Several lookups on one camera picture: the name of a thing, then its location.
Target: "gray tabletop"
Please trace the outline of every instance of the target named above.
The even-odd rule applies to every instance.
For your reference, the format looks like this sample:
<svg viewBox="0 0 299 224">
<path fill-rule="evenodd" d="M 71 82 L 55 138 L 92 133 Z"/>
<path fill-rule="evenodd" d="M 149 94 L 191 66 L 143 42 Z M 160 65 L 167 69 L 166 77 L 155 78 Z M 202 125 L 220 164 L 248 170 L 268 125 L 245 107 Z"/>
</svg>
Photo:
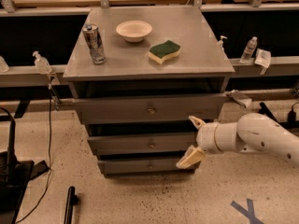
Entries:
<svg viewBox="0 0 299 224">
<path fill-rule="evenodd" d="M 116 33 L 124 21 L 145 21 L 152 32 L 140 43 L 129 43 Z M 108 80 L 155 77 L 205 77 L 231 74 L 234 68 L 197 7 L 94 8 L 87 22 L 99 26 L 107 60 L 93 64 L 83 34 L 70 57 L 67 80 Z M 166 40 L 181 46 L 177 58 L 157 64 L 149 58 L 152 46 Z"/>
</svg>

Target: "drawer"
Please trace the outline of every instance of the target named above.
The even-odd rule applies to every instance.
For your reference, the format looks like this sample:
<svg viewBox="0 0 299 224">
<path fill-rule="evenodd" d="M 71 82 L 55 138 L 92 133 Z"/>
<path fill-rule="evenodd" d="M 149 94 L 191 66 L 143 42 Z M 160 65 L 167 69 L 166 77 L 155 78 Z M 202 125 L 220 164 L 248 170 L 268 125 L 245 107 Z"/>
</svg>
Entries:
<svg viewBox="0 0 299 224">
<path fill-rule="evenodd" d="M 75 108 L 83 124 L 216 119 L 227 100 L 224 94 L 112 97 L 78 99 Z"/>
<path fill-rule="evenodd" d="M 127 153 L 155 153 L 185 151 L 194 145 L 195 133 L 149 133 L 136 135 L 89 137 L 88 143 L 93 155 L 113 155 Z"/>
<path fill-rule="evenodd" d="M 150 160 L 129 161 L 98 161 L 98 166 L 103 175 L 137 174 L 153 172 L 194 171 L 198 164 L 188 169 L 179 169 L 176 164 L 179 158 L 164 158 Z"/>
</svg>

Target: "blue x mark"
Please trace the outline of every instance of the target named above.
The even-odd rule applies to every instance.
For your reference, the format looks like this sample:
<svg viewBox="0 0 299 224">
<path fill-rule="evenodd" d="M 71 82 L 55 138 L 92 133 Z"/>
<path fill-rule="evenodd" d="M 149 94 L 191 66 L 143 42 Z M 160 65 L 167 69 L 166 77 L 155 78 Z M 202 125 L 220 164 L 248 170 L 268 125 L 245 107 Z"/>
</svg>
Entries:
<svg viewBox="0 0 299 224">
<path fill-rule="evenodd" d="M 263 222 L 259 220 L 254 214 L 253 201 L 251 199 L 247 199 L 247 206 L 249 209 L 248 211 L 235 201 L 231 203 L 231 206 L 234 207 L 241 214 L 243 214 L 245 217 L 247 217 L 249 219 L 250 224 L 263 224 Z"/>
</svg>

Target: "green and yellow sponge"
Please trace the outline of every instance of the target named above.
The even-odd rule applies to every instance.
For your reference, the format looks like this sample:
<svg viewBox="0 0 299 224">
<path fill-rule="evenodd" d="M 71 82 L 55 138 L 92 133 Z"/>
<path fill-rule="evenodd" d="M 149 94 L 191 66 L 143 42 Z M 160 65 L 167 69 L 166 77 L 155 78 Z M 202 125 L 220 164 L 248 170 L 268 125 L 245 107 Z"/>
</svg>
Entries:
<svg viewBox="0 0 299 224">
<path fill-rule="evenodd" d="M 153 46 L 149 50 L 149 57 L 162 64 L 164 61 L 179 56 L 180 45 L 168 40 L 163 44 Z"/>
</svg>

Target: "clear plastic bottle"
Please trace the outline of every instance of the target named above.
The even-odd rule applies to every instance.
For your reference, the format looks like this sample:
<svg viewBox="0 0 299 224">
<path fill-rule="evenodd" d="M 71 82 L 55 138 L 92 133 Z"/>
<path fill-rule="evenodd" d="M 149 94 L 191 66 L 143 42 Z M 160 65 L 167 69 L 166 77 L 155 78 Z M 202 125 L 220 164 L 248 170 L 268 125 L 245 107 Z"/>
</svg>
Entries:
<svg viewBox="0 0 299 224">
<path fill-rule="evenodd" d="M 33 56 L 36 57 L 35 65 L 39 74 L 50 74 L 52 72 L 52 67 L 50 67 L 48 60 L 42 57 L 38 51 L 35 51 Z"/>
<path fill-rule="evenodd" d="M 7 70 L 9 70 L 9 66 L 4 58 L 0 56 L 0 72 L 6 72 Z"/>
<path fill-rule="evenodd" d="M 244 51 L 243 51 L 243 55 L 240 59 L 241 63 L 248 63 L 250 61 L 250 58 L 254 52 L 254 50 L 256 49 L 257 45 L 258 45 L 258 38 L 256 36 L 254 36 L 246 45 Z"/>
</svg>

